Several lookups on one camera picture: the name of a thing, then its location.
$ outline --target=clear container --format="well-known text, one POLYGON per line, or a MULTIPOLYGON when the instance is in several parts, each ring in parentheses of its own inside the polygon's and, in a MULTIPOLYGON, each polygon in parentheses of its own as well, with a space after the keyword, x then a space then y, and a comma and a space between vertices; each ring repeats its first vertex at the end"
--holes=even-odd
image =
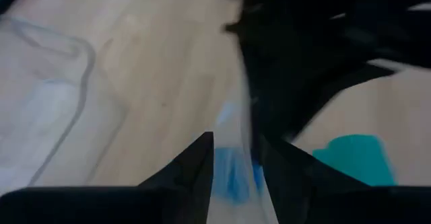
POLYGON ((0 194, 86 185, 125 112, 90 44, 0 18, 0 194))

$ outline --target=light wood grain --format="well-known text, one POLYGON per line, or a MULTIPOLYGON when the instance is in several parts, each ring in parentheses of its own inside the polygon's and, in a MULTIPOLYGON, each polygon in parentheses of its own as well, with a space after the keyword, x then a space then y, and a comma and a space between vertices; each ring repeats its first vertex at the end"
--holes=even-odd
POLYGON ((18 0, 10 15, 77 36, 126 108, 110 139, 82 135, 110 128, 87 111, 36 185, 135 185, 209 129, 240 73, 233 36, 239 0, 18 0))
MULTIPOLYGON (((111 139, 69 139, 36 184, 135 185, 211 128, 242 73, 236 41, 221 31, 239 7, 239 0, 18 0, 9 15, 91 43, 105 87, 126 112, 111 139)), ((431 184, 430 82, 429 72, 411 69, 347 89, 295 144, 311 153, 339 135, 375 134, 399 183, 431 184)), ((86 116, 78 132, 110 128, 101 115, 86 116)))

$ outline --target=plastic bag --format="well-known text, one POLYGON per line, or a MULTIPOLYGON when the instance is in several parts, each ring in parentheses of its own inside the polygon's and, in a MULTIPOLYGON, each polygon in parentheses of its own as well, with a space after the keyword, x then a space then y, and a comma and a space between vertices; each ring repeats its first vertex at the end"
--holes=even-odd
POLYGON ((207 223, 277 223, 262 168, 250 155, 251 124, 245 78, 224 102, 214 133, 214 171, 207 223))

